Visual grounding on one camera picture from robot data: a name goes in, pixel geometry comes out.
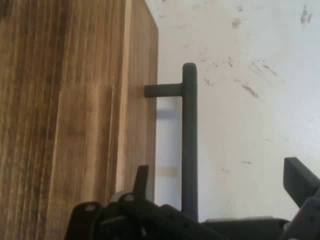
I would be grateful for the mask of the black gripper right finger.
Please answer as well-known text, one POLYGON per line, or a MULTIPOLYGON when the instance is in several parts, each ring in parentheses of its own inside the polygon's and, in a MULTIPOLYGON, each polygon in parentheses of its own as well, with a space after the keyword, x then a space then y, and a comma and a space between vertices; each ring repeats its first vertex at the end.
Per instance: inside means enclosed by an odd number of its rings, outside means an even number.
POLYGON ((286 157, 283 187, 299 207, 283 232, 283 240, 320 238, 320 179, 298 158, 286 157))

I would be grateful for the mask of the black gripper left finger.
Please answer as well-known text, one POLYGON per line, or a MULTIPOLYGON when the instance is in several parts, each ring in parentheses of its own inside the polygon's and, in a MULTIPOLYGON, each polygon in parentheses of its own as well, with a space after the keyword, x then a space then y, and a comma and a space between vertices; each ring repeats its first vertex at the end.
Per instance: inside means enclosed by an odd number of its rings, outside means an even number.
POLYGON ((66 240, 213 240, 215 233, 169 205, 146 199, 149 166, 137 169, 133 191, 102 206, 77 205, 71 213, 66 240))

